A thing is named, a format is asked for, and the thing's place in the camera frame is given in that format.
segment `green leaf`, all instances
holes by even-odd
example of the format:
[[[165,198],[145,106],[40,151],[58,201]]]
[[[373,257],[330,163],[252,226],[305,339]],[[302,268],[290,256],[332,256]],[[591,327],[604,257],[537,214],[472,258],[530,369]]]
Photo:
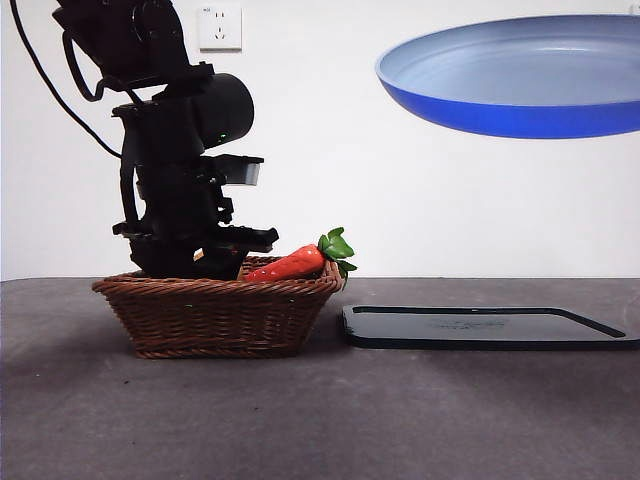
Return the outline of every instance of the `green leaf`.
[[[326,235],[322,235],[318,240],[318,250],[324,253],[325,249],[329,246],[329,239]]]
[[[338,227],[338,228],[334,228],[333,230],[331,230],[327,235],[331,239],[333,237],[339,237],[343,233],[344,233],[344,227]]]
[[[349,263],[345,260],[340,260],[339,261],[339,267],[344,269],[346,272],[354,272],[358,269],[358,267],[356,267],[355,265],[353,265],[352,263]]]
[[[338,253],[340,255],[339,258],[347,258],[354,255],[353,249],[347,244],[347,242],[345,242],[344,238],[342,237],[330,238],[329,243],[329,248],[331,248],[332,251]]]
[[[340,276],[344,279],[344,284],[342,285],[342,290],[344,291],[347,287],[347,282],[349,281],[349,271],[355,270],[356,267],[344,260],[338,260],[336,264],[338,265],[338,272],[340,272]]]

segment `plate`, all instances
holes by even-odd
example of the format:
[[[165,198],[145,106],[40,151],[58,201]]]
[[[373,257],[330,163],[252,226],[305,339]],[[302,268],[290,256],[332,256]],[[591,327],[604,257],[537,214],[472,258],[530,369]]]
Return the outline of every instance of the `plate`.
[[[580,138],[640,130],[640,16],[453,28],[392,48],[376,72],[410,112],[467,132]]]

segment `table surface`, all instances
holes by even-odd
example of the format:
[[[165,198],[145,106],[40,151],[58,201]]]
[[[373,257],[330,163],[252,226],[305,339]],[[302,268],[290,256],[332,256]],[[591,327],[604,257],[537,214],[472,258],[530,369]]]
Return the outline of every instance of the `table surface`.
[[[90,279],[2,284],[2,478],[640,478],[640,352],[365,350],[342,305],[555,306],[640,280],[360,279],[296,358],[141,360]]]

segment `wicker basket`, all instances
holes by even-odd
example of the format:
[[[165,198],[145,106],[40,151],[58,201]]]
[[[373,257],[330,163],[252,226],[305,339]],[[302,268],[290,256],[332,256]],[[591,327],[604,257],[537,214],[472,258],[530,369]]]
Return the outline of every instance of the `wicker basket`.
[[[277,257],[248,257],[244,271]],[[343,286],[335,263],[316,278],[276,282],[108,277],[102,293],[143,358],[296,355],[332,293]]]

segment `carrot leaves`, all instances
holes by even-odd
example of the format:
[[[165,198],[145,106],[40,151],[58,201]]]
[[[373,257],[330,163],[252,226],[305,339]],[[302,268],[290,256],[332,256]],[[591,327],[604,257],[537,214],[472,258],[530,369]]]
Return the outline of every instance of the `carrot leaves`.
[[[318,250],[328,259],[338,265],[340,276],[345,280],[345,286],[349,277],[349,272],[357,270],[358,267],[344,260],[354,255],[353,249],[342,238],[343,227],[334,228],[328,234],[322,235],[318,240]]]

